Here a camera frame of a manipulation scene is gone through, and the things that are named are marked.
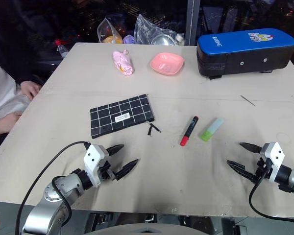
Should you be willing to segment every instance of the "green glue stick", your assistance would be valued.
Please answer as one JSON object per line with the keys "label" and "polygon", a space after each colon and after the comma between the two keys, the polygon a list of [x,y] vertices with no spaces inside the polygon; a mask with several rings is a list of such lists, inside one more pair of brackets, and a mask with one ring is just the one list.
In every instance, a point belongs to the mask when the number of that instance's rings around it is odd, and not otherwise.
{"label": "green glue stick", "polygon": [[213,136],[213,134],[216,132],[216,130],[222,125],[223,123],[222,118],[217,118],[214,123],[211,124],[211,126],[208,127],[208,129],[201,135],[201,139],[203,141],[208,141]]}

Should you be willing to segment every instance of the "person's hand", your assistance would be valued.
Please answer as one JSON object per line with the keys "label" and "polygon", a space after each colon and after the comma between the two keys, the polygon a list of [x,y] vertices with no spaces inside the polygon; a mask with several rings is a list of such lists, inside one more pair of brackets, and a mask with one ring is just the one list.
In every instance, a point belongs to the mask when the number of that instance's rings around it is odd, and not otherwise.
{"label": "person's hand", "polygon": [[25,94],[29,100],[33,100],[33,98],[37,95],[37,93],[41,89],[41,85],[36,82],[24,81],[21,83],[22,94]]}
{"label": "person's hand", "polygon": [[19,120],[22,112],[10,113],[7,116],[0,118],[0,135],[9,133],[14,124]]}

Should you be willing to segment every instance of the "pink stuffed toy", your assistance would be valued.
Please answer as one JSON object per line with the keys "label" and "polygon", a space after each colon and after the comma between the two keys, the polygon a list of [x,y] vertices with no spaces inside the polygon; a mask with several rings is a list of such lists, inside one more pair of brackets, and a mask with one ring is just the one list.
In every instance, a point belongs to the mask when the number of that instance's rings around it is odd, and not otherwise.
{"label": "pink stuffed toy", "polygon": [[128,56],[127,50],[124,50],[123,52],[114,51],[113,60],[117,69],[120,70],[124,75],[129,76],[133,73],[131,59]]}

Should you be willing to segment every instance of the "scratch on table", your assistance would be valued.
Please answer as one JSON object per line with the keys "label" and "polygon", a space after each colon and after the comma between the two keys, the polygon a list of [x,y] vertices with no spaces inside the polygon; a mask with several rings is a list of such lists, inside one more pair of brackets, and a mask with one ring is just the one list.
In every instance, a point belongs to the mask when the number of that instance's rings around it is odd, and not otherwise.
{"label": "scratch on table", "polygon": [[255,105],[255,104],[253,104],[251,101],[249,101],[248,99],[246,99],[244,96],[242,96],[242,95],[241,95],[241,97],[242,97],[244,100],[246,100],[247,102],[249,102],[250,104],[252,104],[252,105],[256,106],[256,105]]}

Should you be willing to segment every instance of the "red marker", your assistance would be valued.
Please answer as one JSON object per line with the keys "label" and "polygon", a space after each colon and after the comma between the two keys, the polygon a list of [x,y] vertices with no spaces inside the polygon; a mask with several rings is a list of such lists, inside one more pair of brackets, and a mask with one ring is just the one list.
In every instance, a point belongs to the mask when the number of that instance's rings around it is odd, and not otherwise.
{"label": "red marker", "polygon": [[185,134],[184,134],[184,137],[183,137],[183,139],[182,139],[182,141],[181,141],[181,144],[180,144],[181,146],[186,145],[186,143],[187,143],[187,141],[188,141],[188,139],[189,139],[189,137],[190,137],[190,135],[191,135],[191,133],[192,133],[192,131],[193,131],[193,129],[194,129],[196,123],[197,123],[197,121],[198,121],[198,117],[195,116],[195,117],[193,118],[193,120],[192,120],[190,126],[187,128],[187,131],[186,131]]}

